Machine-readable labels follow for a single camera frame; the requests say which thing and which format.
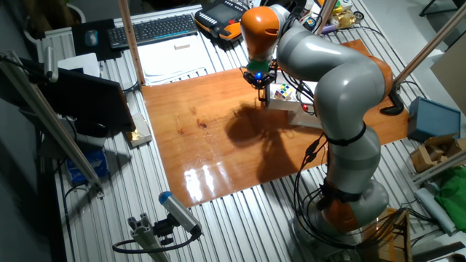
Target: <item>cardboard box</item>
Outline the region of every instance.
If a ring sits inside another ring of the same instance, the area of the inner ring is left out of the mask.
[[[441,135],[427,139],[416,150],[410,153],[416,172],[421,173],[429,168],[445,162],[449,157],[466,149],[466,138],[454,139],[457,133]]]
[[[458,154],[460,151],[466,149],[466,138],[460,138],[455,143],[450,145],[450,148],[446,152],[446,157],[452,157],[455,154]]]

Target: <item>blue light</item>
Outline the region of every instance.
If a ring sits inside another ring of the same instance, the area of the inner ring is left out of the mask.
[[[256,73],[256,76],[254,76],[254,79],[255,79],[256,81],[262,80],[262,73],[261,73],[261,72],[257,72],[257,73]]]

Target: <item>computer mouse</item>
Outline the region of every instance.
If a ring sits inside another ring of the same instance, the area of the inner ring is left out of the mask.
[[[97,40],[97,31],[96,30],[88,30],[84,35],[84,43],[88,47],[95,47],[99,41]]]

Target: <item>colorful cube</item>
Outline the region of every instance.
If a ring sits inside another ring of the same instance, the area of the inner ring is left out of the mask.
[[[293,94],[293,88],[287,84],[282,84],[275,90],[274,98],[288,101],[291,99],[291,94]]]

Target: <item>slotted aluminum table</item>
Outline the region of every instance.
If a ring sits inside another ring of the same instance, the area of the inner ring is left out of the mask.
[[[366,16],[361,25],[380,31],[380,27],[363,2],[354,0],[353,3],[353,11],[360,10]],[[194,14],[198,9],[200,9],[199,5],[137,15],[133,17],[133,22],[139,23],[171,15]],[[116,19],[115,24],[122,26],[122,20]],[[219,47],[202,34],[197,38],[205,45],[209,63],[205,70],[189,74],[179,80],[238,68],[248,63],[244,42]],[[332,33],[325,38],[336,43],[362,39],[372,55],[383,59],[391,66],[395,76],[403,69],[403,62],[395,51],[374,32],[357,29]],[[56,49],[58,60],[75,56],[70,28],[47,32],[46,37],[38,41],[40,61],[42,61],[42,50],[47,46]],[[102,77],[119,82],[123,89],[133,86],[136,82],[129,50],[124,51],[121,58],[104,61],[101,65]],[[400,96],[405,107],[417,96],[426,97],[422,89],[410,84],[403,84]],[[149,120],[143,96],[139,91],[128,93],[127,99],[134,102],[137,110]],[[407,138],[382,146],[382,159],[374,178],[388,190],[391,207],[400,207],[401,204],[414,200],[413,192],[416,191],[416,187],[411,181],[411,173],[415,171],[409,153],[417,146],[416,142]],[[63,195],[71,186],[65,170],[60,170],[55,175],[67,259],[68,261],[150,261],[148,255],[115,253],[111,246],[116,242],[131,239],[130,227],[127,225],[129,217],[138,218],[139,214],[145,212],[152,222],[166,218],[167,212],[159,204],[158,196],[169,188],[156,140],[130,149],[124,135],[119,133],[106,140],[105,150],[113,154],[107,154],[111,173],[102,179],[104,198],[95,197],[92,190],[86,188],[89,193],[85,190],[73,191],[63,202]],[[293,219],[292,188],[295,177],[290,175],[190,208],[194,216],[200,220],[205,235],[200,241],[193,242],[187,247],[168,252],[171,260],[313,261],[312,254],[298,244],[290,231],[289,225]],[[300,192],[303,195],[311,192],[323,182],[324,177],[322,167],[304,172]],[[426,214],[417,202],[410,206]],[[68,217],[65,216],[65,207],[68,210]],[[411,220],[412,238],[436,229],[436,226]],[[185,242],[188,237],[183,229],[176,229],[174,232],[176,244]],[[129,245],[127,248],[134,249],[136,245]]]

